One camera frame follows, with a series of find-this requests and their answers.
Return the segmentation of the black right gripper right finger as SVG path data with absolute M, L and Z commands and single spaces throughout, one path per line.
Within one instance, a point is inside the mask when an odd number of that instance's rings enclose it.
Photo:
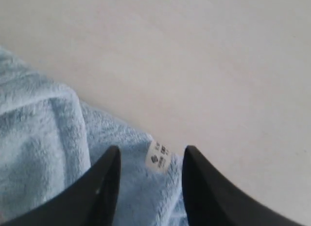
M 223 176 L 195 147 L 186 147 L 182 193 L 190 226 L 296 226 Z

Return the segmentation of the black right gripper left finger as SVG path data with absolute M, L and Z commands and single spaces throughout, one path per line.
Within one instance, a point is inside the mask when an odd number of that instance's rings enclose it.
M 6 226 L 111 226 L 120 189 L 121 152 L 110 146 L 75 183 Z

